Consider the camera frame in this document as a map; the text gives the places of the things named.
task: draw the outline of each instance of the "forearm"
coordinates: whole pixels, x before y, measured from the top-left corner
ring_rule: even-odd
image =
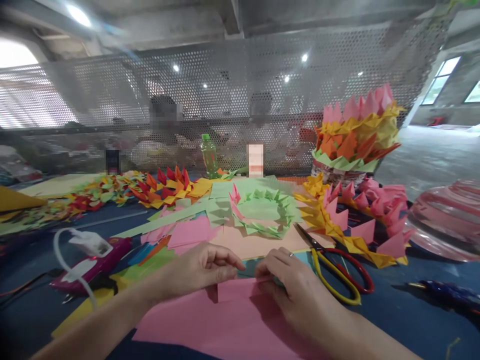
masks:
[[[345,311],[337,319],[337,324],[330,324],[334,329],[318,341],[320,346],[335,360],[381,360],[401,359],[418,360],[417,355],[400,344],[387,333],[376,327],[363,316],[352,311]]]
[[[142,286],[134,286],[116,295],[32,360],[105,359],[153,305],[142,291]]]

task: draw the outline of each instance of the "concrete floor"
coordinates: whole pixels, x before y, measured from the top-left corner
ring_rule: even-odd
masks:
[[[411,201],[457,179],[480,179],[479,134],[408,126],[399,139],[402,146],[385,157],[375,178],[385,185],[404,184]]]

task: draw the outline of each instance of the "perforated metal screen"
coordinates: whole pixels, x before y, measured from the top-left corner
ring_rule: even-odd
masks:
[[[323,106],[389,82],[410,109],[449,23],[320,28],[2,71],[0,143],[50,172],[103,171],[107,148],[121,149],[123,170],[201,170],[210,133],[223,169],[246,165],[246,144],[263,142],[266,173],[309,171]]]

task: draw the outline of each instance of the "plastic bottle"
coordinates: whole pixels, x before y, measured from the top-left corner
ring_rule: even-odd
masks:
[[[209,179],[218,179],[220,174],[217,172],[219,170],[219,165],[217,163],[217,147],[210,140],[209,134],[202,134],[201,139],[200,150],[203,154],[203,163],[205,164],[206,174]]]

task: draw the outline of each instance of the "blue table surface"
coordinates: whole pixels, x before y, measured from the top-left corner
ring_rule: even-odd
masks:
[[[109,204],[101,210],[88,213],[75,222],[76,226],[114,217],[134,214],[144,210],[139,204],[116,207]],[[82,229],[100,234],[104,238],[144,224],[146,218],[156,210],[149,209],[148,214],[95,225]],[[61,238],[60,248],[68,264],[75,264],[85,257],[75,246],[67,244],[68,235]],[[34,242],[25,245],[21,251],[9,256],[0,267],[0,293],[17,288],[38,274],[53,268],[59,268],[53,252],[53,233],[44,232]],[[140,239],[135,237],[133,246],[139,246]],[[138,247],[127,256],[114,273],[127,267],[127,261],[140,249]],[[419,280],[437,280],[452,282],[468,287],[480,293],[478,276],[479,263],[456,263],[445,261],[423,250],[412,247],[407,250],[408,266],[391,266],[376,269],[363,261],[370,273],[376,291],[362,296],[361,306],[350,309],[362,314],[380,329],[397,339],[424,359],[444,359],[447,347],[456,338],[460,342],[451,349],[450,359],[477,358],[474,349],[480,343],[480,321],[443,309],[421,292],[407,292],[398,286],[406,282]],[[327,271],[326,278],[336,288],[342,288]],[[62,304],[63,293],[54,291],[45,278],[31,290],[18,296],[9,306],[0,311],[0,358],[26,359],[51,340],[51,333],[83,301],[76,299]],[[342,288],[345,295],[348,291]],[[135,330],[117,346],[109,359],[132,359],[141,354],[142,359],[212,359],[210,356],[177,345],[144,343],[132,341]]]

